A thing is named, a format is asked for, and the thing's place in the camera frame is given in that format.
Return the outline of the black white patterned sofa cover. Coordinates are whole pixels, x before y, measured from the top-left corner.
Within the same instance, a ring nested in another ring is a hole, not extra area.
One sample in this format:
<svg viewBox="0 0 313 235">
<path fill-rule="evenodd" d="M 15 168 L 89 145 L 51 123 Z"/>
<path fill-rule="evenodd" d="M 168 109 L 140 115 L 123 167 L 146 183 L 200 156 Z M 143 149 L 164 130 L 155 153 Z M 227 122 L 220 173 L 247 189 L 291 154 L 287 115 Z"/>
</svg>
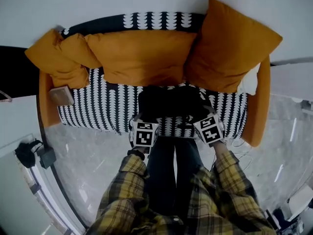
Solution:
<svg viewBox="0 0 313 235">
<path fill-rule="evenodd" d="M 126 30 L 177 30 L 198 32 L 203 14 L 181 12 L 144 12 L 104 17 L 63 29 L 61 35 L 68 38 L 82 35 L 110 33 Z M 61 122 L 65 125 L 112 131 L 118 134 L 129 131 L 131 119 L 138 114 L 138 95 L 141 86 L 111 84 L 104 79 L 102 68 L 89 71 L 90 84 L 74 89 L 74 104 L 58 107 Z M 224 123 L 224 135 L 228 139 L 242 136 L 247 118 L 247 95 L 212 92 L 200 88 L 202 99 L 217 112 Z"/>
</svg>

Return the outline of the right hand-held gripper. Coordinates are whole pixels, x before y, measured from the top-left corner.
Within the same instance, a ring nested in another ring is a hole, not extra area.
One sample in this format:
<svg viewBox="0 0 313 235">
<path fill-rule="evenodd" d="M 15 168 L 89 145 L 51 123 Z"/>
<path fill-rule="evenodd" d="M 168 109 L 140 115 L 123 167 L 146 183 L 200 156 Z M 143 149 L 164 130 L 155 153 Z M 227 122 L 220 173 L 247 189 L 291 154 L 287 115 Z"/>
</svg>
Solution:
<svg viewBox="0 0 313 235">
<path fill-rule="evenodd" d="M 200 119 L 193 123 L 196 133 L 203 143 L 211 145 L 224 139 L 225 126 L 211 106 L 203 106 Z"/>
</svg>

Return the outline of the yellow plaid shirt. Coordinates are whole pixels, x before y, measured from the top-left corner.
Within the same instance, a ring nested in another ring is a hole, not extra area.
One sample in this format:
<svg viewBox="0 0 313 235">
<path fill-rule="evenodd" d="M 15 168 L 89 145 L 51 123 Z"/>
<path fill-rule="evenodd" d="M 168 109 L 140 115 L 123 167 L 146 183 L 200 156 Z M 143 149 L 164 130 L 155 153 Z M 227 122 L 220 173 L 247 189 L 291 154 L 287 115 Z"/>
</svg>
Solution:
<svg viewBox="0 0 313 235">
<path fill-rule="evenodd" d="M 150 209 L 146 190 L 145 202 L 116 200 L 114 179 L 86 235 L 276 235 L 257 201 L 234 199 L 222 190 L 215 165 L 193 174 L 184 220 Z"/>
</svg>

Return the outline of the person's right leg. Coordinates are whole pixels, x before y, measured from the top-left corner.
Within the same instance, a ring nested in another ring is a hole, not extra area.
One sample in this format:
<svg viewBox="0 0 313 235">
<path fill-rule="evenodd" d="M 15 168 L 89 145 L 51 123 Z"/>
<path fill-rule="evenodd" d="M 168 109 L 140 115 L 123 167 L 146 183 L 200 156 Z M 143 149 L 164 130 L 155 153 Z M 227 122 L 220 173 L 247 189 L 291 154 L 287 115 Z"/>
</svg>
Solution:
<svg viewBox="0 0 313 235">
<path fill-rule="evenodd" d="M 175 138 L 174 144 L 178 167 L 177 183 L 190 182 L 193 174 L 203 166 L 197 144 L 194 139 L 186 138 Z"/>
</svg>

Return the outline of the orange sofa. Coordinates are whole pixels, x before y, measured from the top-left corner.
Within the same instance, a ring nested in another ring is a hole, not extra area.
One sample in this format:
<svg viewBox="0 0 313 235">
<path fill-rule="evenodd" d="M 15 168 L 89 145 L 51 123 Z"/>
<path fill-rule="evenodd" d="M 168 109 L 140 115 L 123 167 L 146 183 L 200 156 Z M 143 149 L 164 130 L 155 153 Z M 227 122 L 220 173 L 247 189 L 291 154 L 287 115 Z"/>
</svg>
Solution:
<svg viewBox="0 0 313 235">
<path fill-rule="evenodd" d="M 191 49 L 198 38 L 201 27 L 198 30 L 198 32 L 195 33 L 196 37 L 191 46 Z M 180 86 L 191 86 L 197 89 L 201 88 L 193 84 L 190 84 L 186 80 L 185 64 L 188 60 L 188 57 L 183 66 L 184 81 L 181 84 L 175 85 L 175 86 L 159 86 L 159 87 L 167 88 L 169 90 L 180 87 Z M 94 69 L 86 68 L 86 70 L 89 74 L 89 71 L 94 70 Z M 246 141 L 248 144 L 250 144 L 253 147 L 258 146 L 261 142 L 265 125 L 266 125 L 267 114 L 268 114 L 269 94 L 270 94 L 270 60 L 269 60 L 269 57 L 266 58 L 262 63 L 260 63 L 260 68 L 257 73 L 257 78 L 258 78 L 258 86 L 257 86 L 256 94 L 255 95 L 246 94 L 247 95 L 247 118 L 246 118 L 246 124 L 244 126 L 242 136 L 240 138 Z M 59 106 L 57 106 L 51 100 L 50 95 L 49 95 L 49 91 L 54 88 L 56 87 L 54 87 L 52 78 L 50 77 L 50 75 L 40 71 L 40 78 L 39 78 L 40 110 L 42 114 L 42 121 L 45 127 L 49 127 L 57 123 L 62 123 L 61 118 L 59 116 L 59 112 L 58 112 Z M 182 130 L 178 127 L 180 123 L 185 123 L 185 121 L 181 117 L 158 118 L 158 122 L 160 124 L 159 133 L 163 136 L 173 136 L 173 137 L 183 137 L 183 138 L 194 138 L 196 136 L 194 128 L 191 130 Z"/>
</svg>

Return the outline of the plump orange cushion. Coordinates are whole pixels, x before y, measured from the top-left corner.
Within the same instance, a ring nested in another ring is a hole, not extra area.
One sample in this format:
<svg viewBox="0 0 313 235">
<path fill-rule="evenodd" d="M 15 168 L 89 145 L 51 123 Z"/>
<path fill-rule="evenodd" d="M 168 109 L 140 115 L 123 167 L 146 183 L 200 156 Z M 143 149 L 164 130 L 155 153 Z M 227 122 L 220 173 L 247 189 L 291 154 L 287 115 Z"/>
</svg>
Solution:
<svg viewBox="0 0 313 235">
<path fill-rule="evenodd" d="M 63 40 L 56 29 L 51 29 L 25 51 L 27 58 L 52 78 L 54 87 L 68 86 L 81 89 L 89 85 L 86 68 L 66 57 L 60 49 Z"/>
</svg>

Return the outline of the small orange cushion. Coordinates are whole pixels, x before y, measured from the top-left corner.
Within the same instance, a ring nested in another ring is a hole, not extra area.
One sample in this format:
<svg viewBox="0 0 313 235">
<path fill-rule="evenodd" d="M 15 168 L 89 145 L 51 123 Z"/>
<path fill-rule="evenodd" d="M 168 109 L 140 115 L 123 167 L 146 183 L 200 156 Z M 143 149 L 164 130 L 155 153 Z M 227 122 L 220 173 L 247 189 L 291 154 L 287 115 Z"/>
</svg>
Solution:
<svg viewBox="0 0 313 235">
<path fill-rule="evenodd" d="M 85 66 L 89 69 L 102 67 L 94 53 L 88 46 L 84 36 L 76 33 L 59 43 L 59 49 L 62 54 L 70 60 Z"/>
</svg>

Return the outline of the black bag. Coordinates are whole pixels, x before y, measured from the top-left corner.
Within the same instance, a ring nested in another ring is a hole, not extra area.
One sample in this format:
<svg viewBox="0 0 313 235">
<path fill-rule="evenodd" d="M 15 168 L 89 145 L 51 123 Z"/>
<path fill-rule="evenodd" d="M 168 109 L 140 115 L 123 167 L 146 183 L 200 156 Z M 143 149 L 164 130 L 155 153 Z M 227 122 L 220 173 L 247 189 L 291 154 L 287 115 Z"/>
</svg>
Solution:
<svg viewBox="0 0 313 235">
<path fill-rule="evenodd" d="M 193 124 L 215 113 L 211 103 L 202 99 L 199 89 L 180 86 L 173 89 L 148 86 L 138 96 L 139 119 L 143 122 L 157 123 L 158 118 L 181 117 L 185 123 L 182 130 L 193 129 Z"/>
</svg>

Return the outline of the white cloth on sofa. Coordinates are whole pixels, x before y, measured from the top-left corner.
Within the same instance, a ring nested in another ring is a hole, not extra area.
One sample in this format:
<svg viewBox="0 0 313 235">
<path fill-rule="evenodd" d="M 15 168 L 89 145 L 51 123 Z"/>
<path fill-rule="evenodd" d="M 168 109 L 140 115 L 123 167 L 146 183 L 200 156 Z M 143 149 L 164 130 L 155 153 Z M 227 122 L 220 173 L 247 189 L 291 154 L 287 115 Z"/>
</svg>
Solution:
<svg viewBox="0 0 313 235">
<path fill-rule="evenodd" d="M 256 94 L 258 86 L 257 73 L 259 71 L 259 68 L 260 63 L 245 74 L 245 76 L 242 78 L 240 84 L 237 87 L 237 94 L 249 94 L 249 95 Z"/>
</svg>

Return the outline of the black box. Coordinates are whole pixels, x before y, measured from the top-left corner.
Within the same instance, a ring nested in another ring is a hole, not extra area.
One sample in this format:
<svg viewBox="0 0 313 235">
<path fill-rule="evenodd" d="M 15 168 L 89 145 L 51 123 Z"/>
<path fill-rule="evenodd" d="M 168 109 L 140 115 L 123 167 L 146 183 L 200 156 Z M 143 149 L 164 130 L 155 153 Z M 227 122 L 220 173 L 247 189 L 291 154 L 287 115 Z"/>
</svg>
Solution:
<svg viewBox="0 0 313 235">
<path fill-rule="evenodd" d="M 42 148 L 37 151 L 42 168 L 48 169 L 56 162 L 56 155 L 52 147 Z"/>
</svg>

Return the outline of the white shelf unit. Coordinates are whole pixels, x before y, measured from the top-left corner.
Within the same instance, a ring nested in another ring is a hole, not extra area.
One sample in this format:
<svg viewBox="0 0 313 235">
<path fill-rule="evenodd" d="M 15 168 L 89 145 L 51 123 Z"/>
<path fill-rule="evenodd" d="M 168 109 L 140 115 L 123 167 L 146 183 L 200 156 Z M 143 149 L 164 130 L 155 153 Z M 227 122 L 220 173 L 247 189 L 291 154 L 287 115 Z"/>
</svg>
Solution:
<svg viewBox="0 0 313 235">
<path fill-rule="evenodd" d="M 288 218 L 288 221 L 292 221 L 296 218 L 301 212 L 303 212 L 313 199 L 313 189 L 304 184 L 290 199 L 288 202 L 291 216 Z"/>
</svg>

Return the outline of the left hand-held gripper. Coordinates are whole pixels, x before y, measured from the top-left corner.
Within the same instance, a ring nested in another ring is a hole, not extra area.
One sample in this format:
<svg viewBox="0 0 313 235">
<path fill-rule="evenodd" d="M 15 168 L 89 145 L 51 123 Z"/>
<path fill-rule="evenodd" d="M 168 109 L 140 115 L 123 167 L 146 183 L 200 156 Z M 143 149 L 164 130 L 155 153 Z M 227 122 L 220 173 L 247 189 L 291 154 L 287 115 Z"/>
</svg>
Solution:
<svg viewBox="0 0 313 235">
<path fill-rule="evenodd" d="M 137 114 L 129 121 L 129 140 L 131 147 L 152 148 L 158 138 L 159 123 L 143 114 Z"/>
</svg>

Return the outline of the black device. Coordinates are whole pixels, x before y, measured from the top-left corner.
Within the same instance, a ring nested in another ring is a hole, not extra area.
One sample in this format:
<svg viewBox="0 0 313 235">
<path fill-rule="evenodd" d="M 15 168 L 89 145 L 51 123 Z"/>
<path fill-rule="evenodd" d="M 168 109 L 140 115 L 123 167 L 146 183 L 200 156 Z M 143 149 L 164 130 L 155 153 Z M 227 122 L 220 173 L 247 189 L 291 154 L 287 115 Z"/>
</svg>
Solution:
<svg viewBox="0 0 313 235">
<path fill-rule="evenodd" d="M 281 228 L 287 227 L 288 226 L 288 222 L 285 220 L 284 218 L 284 214 L 282 212 L 282 210 L 280 208 L 276 208 L 273 213 L 272 213 L 275 218 L 277 219 L 279 225 Z"/>
</svg>

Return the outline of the person's left forearm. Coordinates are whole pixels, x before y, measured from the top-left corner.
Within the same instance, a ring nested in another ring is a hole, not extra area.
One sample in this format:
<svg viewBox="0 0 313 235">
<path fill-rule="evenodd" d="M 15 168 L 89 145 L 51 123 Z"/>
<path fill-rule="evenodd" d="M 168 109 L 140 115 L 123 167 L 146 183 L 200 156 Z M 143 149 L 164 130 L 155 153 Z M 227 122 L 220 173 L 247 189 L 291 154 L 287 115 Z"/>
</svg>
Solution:
<svg viewBox="0 0 313 235">
<path fill-rule="evenodd" d="M 136 155 L 127 155 L 114 179 L 116 200 L 130 200 L 134 203 L 146 201 L 145 185 L 148 170 L 144 160 Z"/>
</svg>

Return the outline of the black cabinet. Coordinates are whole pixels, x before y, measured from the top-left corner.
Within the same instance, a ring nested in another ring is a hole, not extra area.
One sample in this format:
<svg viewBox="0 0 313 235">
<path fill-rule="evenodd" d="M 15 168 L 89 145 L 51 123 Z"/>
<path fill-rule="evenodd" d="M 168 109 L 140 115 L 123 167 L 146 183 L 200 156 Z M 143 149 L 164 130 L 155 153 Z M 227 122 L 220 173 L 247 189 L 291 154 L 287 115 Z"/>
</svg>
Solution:
<svg viewBox="0 0 313 235">
<path fill-rule="evenodd" d="M 39 94 L 39 69 L 25 48 L 0 46 L 0 91 L 11 98 Z"/>
</svg>

